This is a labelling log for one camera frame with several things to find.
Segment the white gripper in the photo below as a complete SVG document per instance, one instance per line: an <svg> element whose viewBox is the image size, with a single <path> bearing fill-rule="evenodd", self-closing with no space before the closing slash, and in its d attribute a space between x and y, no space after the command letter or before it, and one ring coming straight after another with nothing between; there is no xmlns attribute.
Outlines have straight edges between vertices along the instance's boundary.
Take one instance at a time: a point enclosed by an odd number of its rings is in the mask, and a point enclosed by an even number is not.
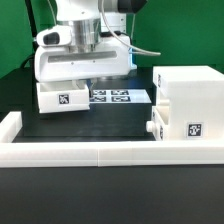
<svg viewBox="0 0 224 224"><path fill-rule="evenodd" d="M89 98L93 98L96 79L127 75L131 70L129 49L114 37L102 37L88 52L71 51L72 30L56 25L37 35L35 78L39 82L65 80L86 81Z"/></svg>

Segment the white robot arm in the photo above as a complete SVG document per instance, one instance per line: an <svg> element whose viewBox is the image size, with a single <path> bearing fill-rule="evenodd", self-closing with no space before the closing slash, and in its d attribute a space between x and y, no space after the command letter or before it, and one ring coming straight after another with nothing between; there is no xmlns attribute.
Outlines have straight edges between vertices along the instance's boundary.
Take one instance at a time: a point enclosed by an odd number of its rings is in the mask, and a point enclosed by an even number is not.
<svg viewBox="0 0 224 224"><path fill-rule="evenodd" d="M101 26L106 14L135 14L147 0L55 0L57 24L37 34L35 78L40 84L74 84L107 76L126 75L132 54L155 56L155 51L131 44L124 34Z"/></svg>

